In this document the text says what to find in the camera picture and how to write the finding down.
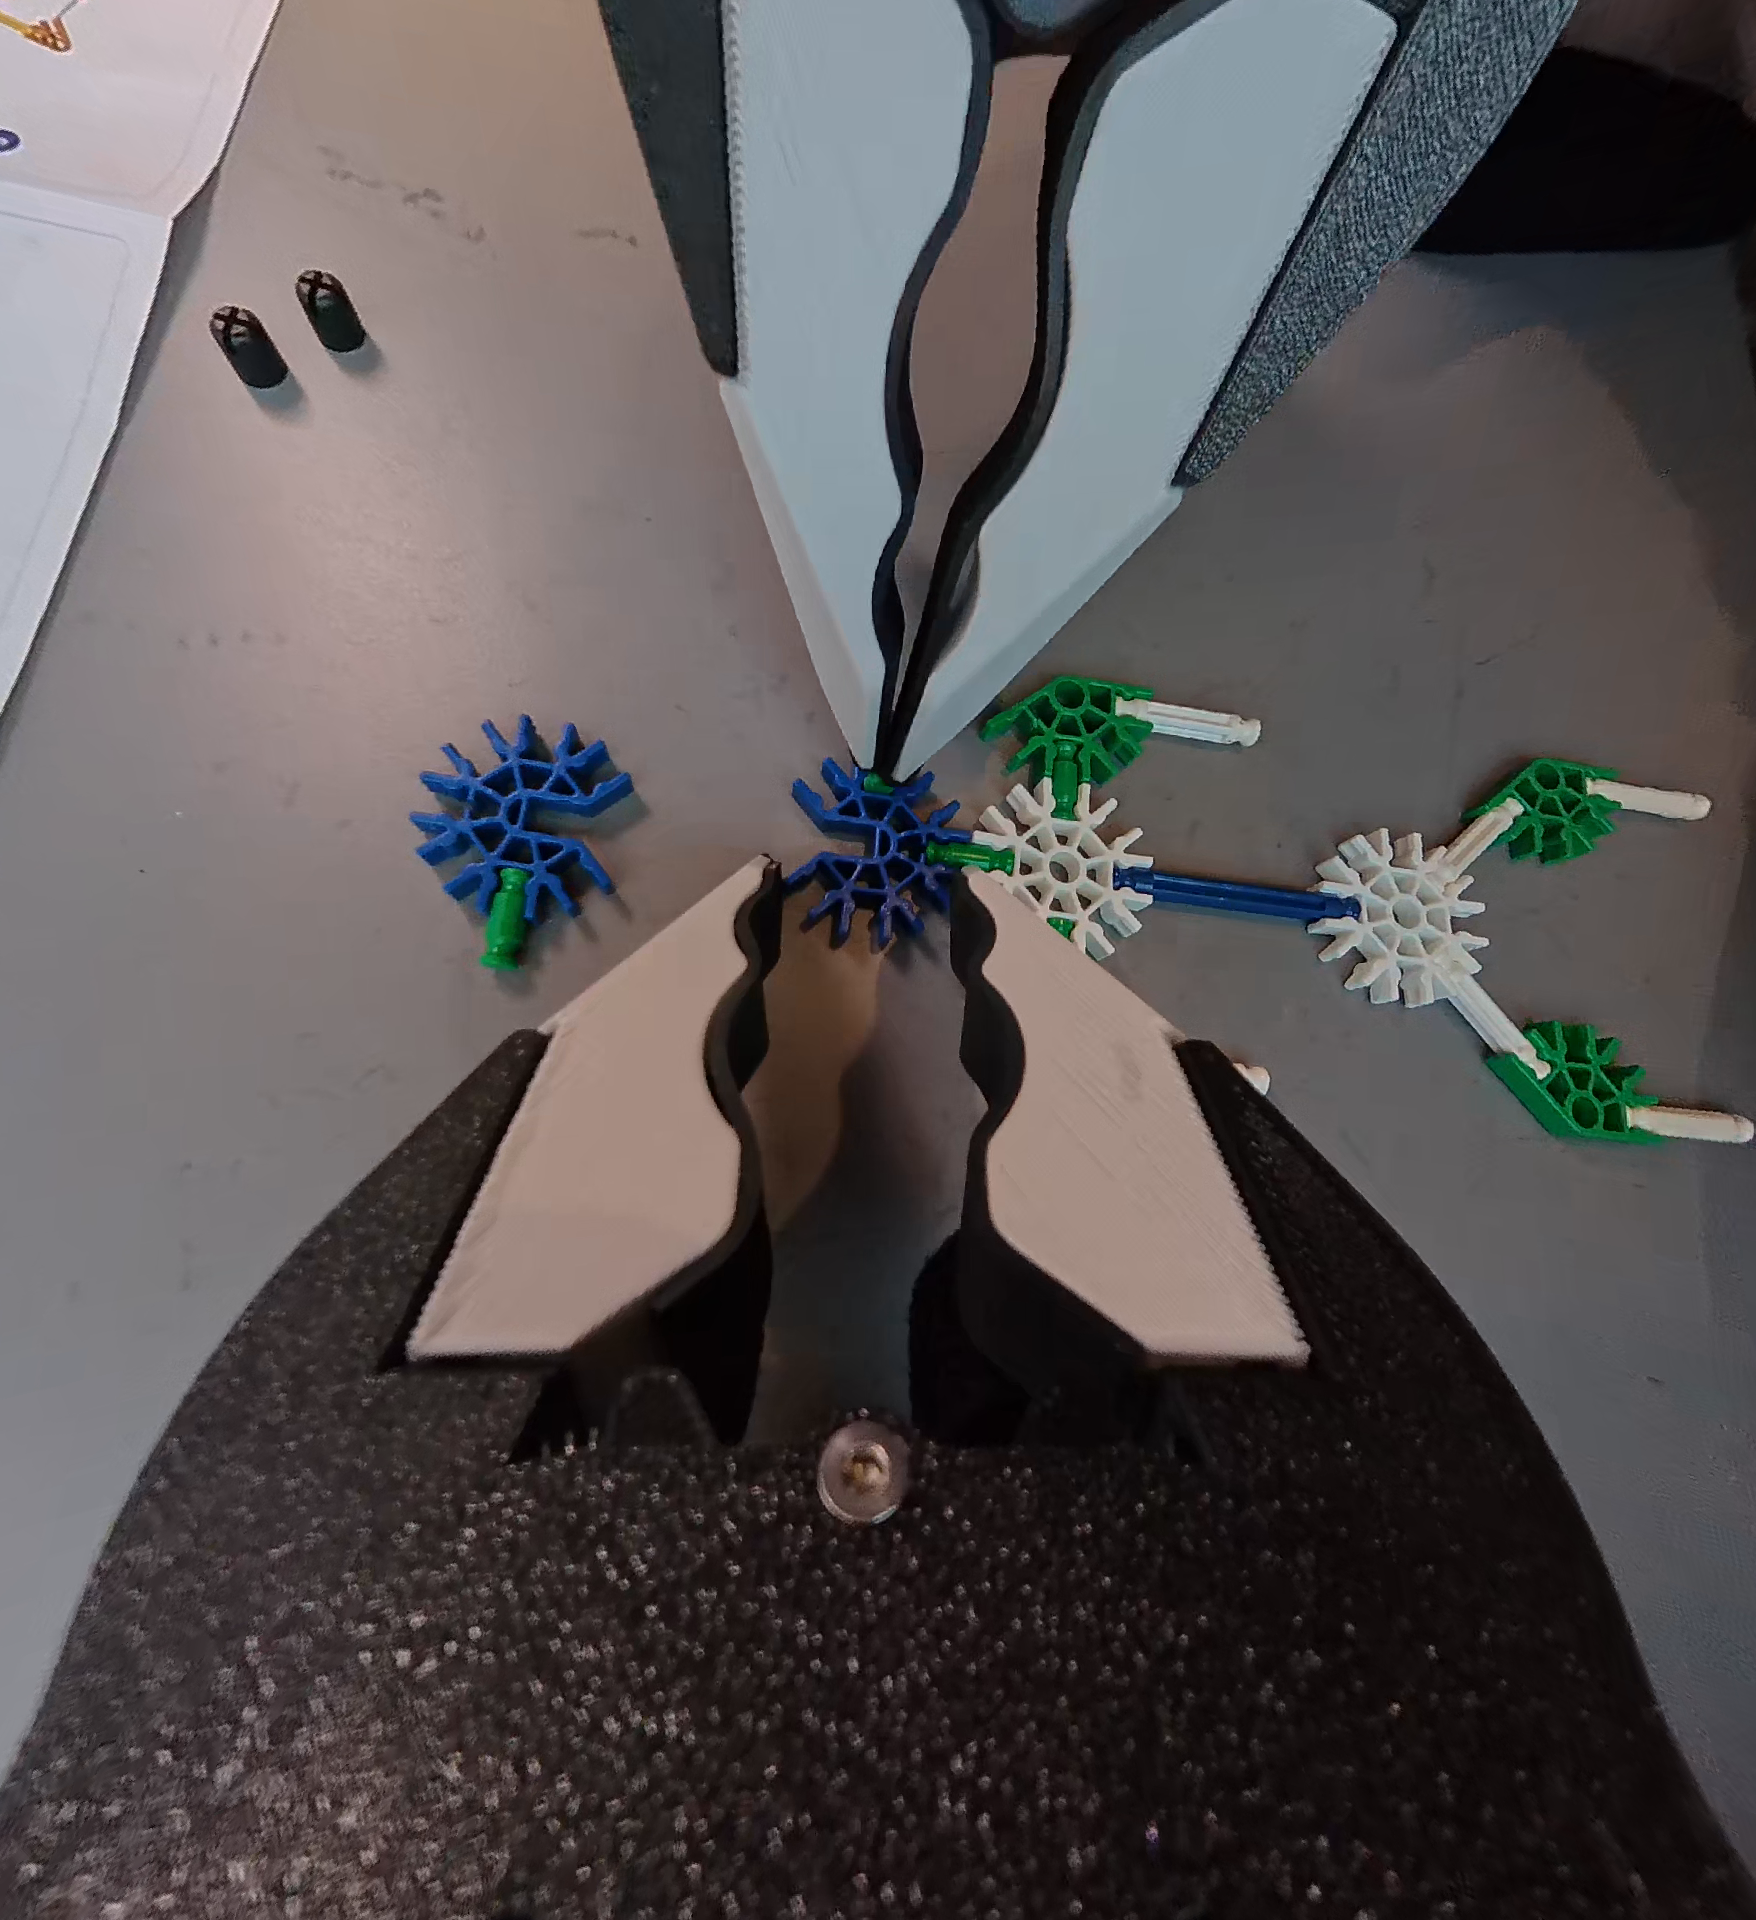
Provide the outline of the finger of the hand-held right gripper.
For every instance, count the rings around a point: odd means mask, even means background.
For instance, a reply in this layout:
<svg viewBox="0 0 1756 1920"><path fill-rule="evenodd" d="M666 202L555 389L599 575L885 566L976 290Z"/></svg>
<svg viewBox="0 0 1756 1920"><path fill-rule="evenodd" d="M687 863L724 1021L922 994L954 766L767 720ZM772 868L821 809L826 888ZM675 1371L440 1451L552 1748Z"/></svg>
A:
<svg viewBox="0 0 1756 1920"><path fill-rule="evenodd" d="M739 369L721 398L817 682L879 764L922 447L912 319L976 175L981 4L721 4Z"/></svg>
<svg viewBox="0 0 1756 1920"><path fill-rule="evenodd" d="M1392 51L1391 15L1100 15L1051 98L1033 351L889 718L959 733L1179 506L1179 465Z"/></svg>

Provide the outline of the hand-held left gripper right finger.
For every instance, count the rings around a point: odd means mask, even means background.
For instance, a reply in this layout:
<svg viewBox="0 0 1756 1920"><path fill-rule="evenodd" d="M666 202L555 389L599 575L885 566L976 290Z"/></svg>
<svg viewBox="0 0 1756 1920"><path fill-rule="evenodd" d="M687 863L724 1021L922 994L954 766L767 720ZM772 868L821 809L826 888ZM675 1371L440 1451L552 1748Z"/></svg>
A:
<svg viewBox="0 0 1756 1920"><path fill-rule="evenodd" d="M912 1287L929 1438L1130 1438L1186 1369L1306 1366L1307 1345L1211 1118L1253 1095L992 877L952 959L986 1113L961 1221Z"/></svg>

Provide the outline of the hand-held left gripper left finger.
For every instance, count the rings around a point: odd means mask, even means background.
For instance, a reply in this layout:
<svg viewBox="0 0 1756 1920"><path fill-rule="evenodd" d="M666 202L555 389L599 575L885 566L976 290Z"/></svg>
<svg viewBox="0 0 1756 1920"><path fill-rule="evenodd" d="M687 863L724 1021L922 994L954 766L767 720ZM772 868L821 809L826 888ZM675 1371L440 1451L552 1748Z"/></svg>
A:
<svg viewBox="0 0 1756 1920"><path fill-rule="evenodd" d="M555 1420L675 1371L735 1443L770 1293L740 1093L769 1049L779 867L747 859L542 1028L540 1063L408 1331L413 1364L557 1362Z"/></svg>

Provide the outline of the white green blue toy assembly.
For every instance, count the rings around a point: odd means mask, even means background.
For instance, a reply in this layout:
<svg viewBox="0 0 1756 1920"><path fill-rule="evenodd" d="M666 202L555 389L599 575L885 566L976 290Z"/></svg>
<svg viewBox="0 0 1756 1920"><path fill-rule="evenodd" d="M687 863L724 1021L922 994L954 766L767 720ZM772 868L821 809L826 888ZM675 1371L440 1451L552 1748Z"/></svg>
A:
<svg viewBox="0 0 1756 1920"><path fill-rule="evenodd" d="M1017 872L983 872L1024 901L1079 952L1107 957L1148 907L1204 909L1304 925L1325 963L1349 967L1347 992L1374 1005L1446 1006L1476 1033L1499 1083L1555 1135L1746 1144L1743 1115L1658 1101L1618 1041L1579 1021L1511 1020L1483 988L1469 929L1473 867L1504 847L1515 859L1563 864L1593 852L1620 813L1672 821L1710 816L1700 791L1649 787L1612 768L1537 755L1468 809L1460 827L1427 844L1388 827L1353 834L1317 867L1307 888L1227 881L1159 868L1136 830L1107 830L1101 795L1153 737L1247 747L1259 724L1226 711L1157 701L1143 685L1058 675L981 724L983 738L1015 741L1009 768L1033 771L968 837L1015 847Z"/></svg>

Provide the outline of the blue toy connector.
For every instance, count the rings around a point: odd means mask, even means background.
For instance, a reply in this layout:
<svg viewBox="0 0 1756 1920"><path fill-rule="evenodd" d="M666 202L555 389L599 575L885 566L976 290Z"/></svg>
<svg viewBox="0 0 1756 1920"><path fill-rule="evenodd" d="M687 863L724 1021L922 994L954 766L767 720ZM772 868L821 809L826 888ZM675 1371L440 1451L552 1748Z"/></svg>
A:
<svg viewBox="0 0 1756 1920"><path fill-rule="evenodd" d="M552 747L529 715L519 715L513 738L493 721L483 721L482 733L497 755L494 766L482 771L447 744L441 751L450 771L419 776L440 809L412 813L412 826L425 837L415 852L430 867L456 868L443 880L443 891L486 913L505 872L524 872L526 924L534 924L545 904L568 915L580 911L568 872L613 894L615 881L596 854L565 827L634 795L634 782L611 766L607 745L583 744L576 726L565 726Z"/></svg>
<svg viewBox="0 0 1756 1920"><path fill-rule="evenodd" d="M859 911L871 915L871 944L883 952L905 934L922 932L922 911L949 907L952 868L925 864L927 841L956 841L965 837L949 827L958 803L937 805L922 813L917 803L932 791L937 774L929 768L893 782L893 791L871 795L859 790L862 766L844 768L826 758L819 774L827 791L817 791L803 779L794 779L794 803L814 826L826 834L827 844L784 880L786 891L803 891L817 885L819 896L808 907L803 927L827 924L831 942L843 946Z"/></svg>

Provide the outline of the person's right forearm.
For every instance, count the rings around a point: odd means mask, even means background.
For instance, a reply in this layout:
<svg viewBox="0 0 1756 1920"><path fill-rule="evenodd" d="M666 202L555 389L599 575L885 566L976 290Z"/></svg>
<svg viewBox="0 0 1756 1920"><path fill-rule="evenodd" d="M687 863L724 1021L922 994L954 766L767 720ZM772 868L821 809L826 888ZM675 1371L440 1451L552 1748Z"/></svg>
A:
<svg viewBox="0 0 1756 1920"><path fill-rule="evenodd" d="M1756 2L1582 2L1563 46L1704 84L1756 120Z"/></svg>

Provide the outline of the folded paper instruction sheet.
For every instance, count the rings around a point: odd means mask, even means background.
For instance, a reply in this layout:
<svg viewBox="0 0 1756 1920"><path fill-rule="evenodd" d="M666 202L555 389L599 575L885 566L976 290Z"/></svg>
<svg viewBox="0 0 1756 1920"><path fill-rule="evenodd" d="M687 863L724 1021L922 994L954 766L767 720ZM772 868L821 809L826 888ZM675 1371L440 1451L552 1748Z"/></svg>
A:
<svg viewBox="0 0 1756 1920"><path fill-rule="evenodd" d="M276 2L0 2L0 718Z"/></svg>

